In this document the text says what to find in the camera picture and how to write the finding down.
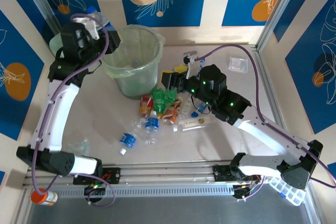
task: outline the black mount bracket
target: black mount bracket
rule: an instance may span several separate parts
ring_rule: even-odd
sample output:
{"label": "black mount bracket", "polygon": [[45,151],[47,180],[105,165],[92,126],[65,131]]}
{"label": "black mount bracket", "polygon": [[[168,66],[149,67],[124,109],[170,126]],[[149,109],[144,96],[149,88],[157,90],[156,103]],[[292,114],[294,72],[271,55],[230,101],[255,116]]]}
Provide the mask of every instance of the black mount bracket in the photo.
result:
{"label": "black mount bracket", "polygon": [[215,182],[232,182],[232,181],[248,182],[251,180],[258,179],[256,175],[246,176],[242,172],[240,172],[239,176],[237,176],[236,172],[232,173],[229,165],[213,165],[212,171],[215,178]]}
{"label": "black mount bracket", "polygon": [[[112,185],[119,184],[120,168],[118,167],[103,168],[101,178],[106,180],[109,184],[112,184]],[[97,181],[94,178],[88,178],[88,177],[83,177],[83,176],[78,176],[77,178],[74,177],[74,180],[72,183],[74,185],[85,185],[85,186],[102,185],[100,181]]]}

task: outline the blue label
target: blue label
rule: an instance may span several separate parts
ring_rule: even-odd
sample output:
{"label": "blue label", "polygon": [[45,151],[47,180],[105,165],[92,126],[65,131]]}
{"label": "blue label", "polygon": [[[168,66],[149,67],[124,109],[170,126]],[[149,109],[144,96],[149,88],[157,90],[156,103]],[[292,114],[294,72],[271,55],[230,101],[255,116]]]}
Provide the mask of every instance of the blue label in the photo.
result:
{"label": "blue label", "polygon": [[124,145],[128,146],[129,148],[132,148],[133,145],[136,142],[136,138],[134,136],[132,136],[131,134],[124,133],[120,142],[123,143]]}
{"label": "blue label", "polygon": [[145,128],[153,127],[155,129],[159,128],[159,119],[157,118],[148,118]]}

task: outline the plastic water bottle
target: plastic water bottle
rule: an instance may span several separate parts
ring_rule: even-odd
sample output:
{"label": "plastic water bottle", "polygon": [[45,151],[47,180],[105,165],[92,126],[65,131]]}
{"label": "plastic water bottle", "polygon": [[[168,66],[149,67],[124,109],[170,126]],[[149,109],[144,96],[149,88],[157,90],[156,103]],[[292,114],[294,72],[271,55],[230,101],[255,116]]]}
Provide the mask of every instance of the plastic water bottle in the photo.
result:
{"label": "plastic water bottle", "polygon": [[145,119],[139,119],[132,121],[123,136],[120,139],[121,148],[119,150],[119,153],[121,155],[125,155],[127,148],[132,148],[138,138],[141,137],[141,134],[143,132],[143,124],[145,122]]}
{"label": "plastic water bottle", "polygon": [[196,110],[193,113],[191,113],[192,118],[198,117],[198,113],[203,113],[205,109],[208,107],[206,103],[202,102],[199,99],[197,99],[194,104],[195,104]]}
{"label": "plastic water bottle", "polygon": [[[109,21],[101,12],[97,11],[94,6],[89,6],[86,9],[86,13],[95,17],[98,21],[100,21],[107,31],[114,31],[115,28],[112,26],[111,21]],[[100,26],[96,24],[96,28],[99,29],[98,32],[103,33],[103,30]]]}
{"label": "plastic water bottle", "polygon": [[145,143],[146,144],[153,144],[156,142],[155,132],[159,130],[159,119],[156,116],[156,111],[152,110],[149,118],[145,124]]}

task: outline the yellow object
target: yellow object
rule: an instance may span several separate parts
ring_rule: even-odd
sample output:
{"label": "yellow object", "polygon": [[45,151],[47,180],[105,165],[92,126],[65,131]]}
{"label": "yellow object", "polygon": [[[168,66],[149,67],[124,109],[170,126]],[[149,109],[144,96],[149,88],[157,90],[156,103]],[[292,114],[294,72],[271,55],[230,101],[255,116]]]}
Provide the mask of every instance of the yellow object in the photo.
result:
{"label": "yellow object", "polygon": [[188,71],[188,66],[187,65],[178,65],[174,67],[174,71],[178,73],[183,73],[185,71]]}

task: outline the clear plastic container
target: clear plastic container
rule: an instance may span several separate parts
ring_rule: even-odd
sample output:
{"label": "clear plastic container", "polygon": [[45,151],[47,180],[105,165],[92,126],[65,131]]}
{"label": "clear plastic container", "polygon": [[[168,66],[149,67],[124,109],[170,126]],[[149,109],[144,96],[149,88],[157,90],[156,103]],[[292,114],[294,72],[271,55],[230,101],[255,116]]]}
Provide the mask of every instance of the clear plastic container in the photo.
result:
{"label": "clear plastic container", "polygon": [[246,59],[240,59],[240,58],[230,56],[229,70],[247,73],[247,65],[248,65],[248,62]]}
{"label": "clear plastic container", "polygon": [[129,25],[118,34],[121,44],[114,53],[104,56],[104,70],[126,97],[140,99],[156,87],[165,38],[139,25]]}
{"label": "clear plastic container", "polygon": [[273,187],[275,191],[279,192],[281,197],[287,199],[294,206],[300,206],[305,199],[306,192],[304,190],[296,189],[288,185],[281,178],[273,177],[269,185]]}

